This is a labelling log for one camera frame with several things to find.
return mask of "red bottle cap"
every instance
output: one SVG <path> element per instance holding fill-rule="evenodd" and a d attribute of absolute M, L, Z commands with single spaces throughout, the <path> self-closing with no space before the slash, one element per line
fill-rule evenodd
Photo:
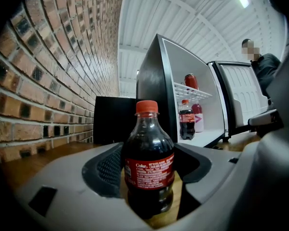
<path fill-rule="evenodd" d="M 136 104 L 136 113 L 158 112 L 158 103 L 153 100 L 143 100 Z"/>

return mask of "red can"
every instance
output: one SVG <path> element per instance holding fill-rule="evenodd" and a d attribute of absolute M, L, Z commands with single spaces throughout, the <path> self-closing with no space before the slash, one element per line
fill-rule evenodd
<path fill-rule="evenodd" d="M 185 76 L 185 85 L 194 89 L 199 90 L 196 77 L 193 74 Z"/>

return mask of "person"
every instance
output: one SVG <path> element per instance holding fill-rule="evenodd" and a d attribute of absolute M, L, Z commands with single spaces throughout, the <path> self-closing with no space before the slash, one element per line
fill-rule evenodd
<path fill-rule="evenodd" d="M 274 79 L 275 72 L 280 65 L 279 59 L 270 53 L 261 55 L 260 49 L 255 48 L 254 42 L 248 38 L 242 41 L 242 53 L 247 54 L 263 95 L 270 98 L 266 88 Z"/>

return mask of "fridge shelf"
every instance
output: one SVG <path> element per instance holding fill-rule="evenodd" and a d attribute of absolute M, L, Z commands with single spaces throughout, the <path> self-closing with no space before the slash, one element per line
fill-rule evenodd
<path fill-rule="evenodd" d="M 212 97 L 211 94 L 205 93 L 203 91 L 184 86 L 178 83 L 173 83 L 175 88 L 175 95 L 178 102 L 183 99 L 188 99 L 191 102 L 200 101 Z"/>

